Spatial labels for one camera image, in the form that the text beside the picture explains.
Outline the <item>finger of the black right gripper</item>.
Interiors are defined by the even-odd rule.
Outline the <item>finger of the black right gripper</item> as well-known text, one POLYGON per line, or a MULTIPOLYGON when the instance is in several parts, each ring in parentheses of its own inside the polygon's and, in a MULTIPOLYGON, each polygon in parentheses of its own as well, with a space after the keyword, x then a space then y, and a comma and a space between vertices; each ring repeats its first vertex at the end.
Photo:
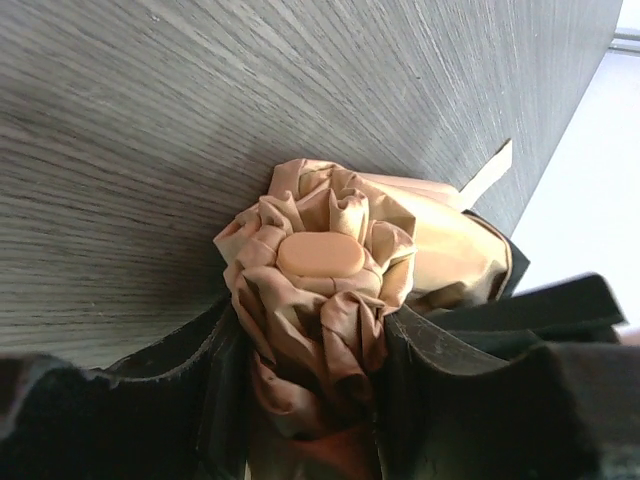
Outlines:
POLYGON ((614 327, 625 322, 608 283, 598 274, 479 306, 430 314, 428 319, 472 345, 615 343, 614 327))

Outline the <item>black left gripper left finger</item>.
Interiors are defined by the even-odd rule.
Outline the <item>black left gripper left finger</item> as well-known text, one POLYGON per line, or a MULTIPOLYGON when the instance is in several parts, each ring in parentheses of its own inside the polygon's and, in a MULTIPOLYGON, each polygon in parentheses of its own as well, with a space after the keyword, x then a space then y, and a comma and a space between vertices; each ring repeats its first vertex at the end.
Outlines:
POLYGON ((240 479, 247 338, 228 297, 105 369, 1 358, 5 479, 240 479))

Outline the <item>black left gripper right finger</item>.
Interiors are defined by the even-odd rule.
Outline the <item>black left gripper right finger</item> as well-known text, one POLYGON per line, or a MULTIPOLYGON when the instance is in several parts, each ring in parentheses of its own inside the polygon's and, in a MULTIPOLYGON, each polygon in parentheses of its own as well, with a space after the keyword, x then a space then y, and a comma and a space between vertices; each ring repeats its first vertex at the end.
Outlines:
POLYGON ((390 479, 635 479, 639 351, 488 355, 410 309, 385 324, 378 435, 390 479))

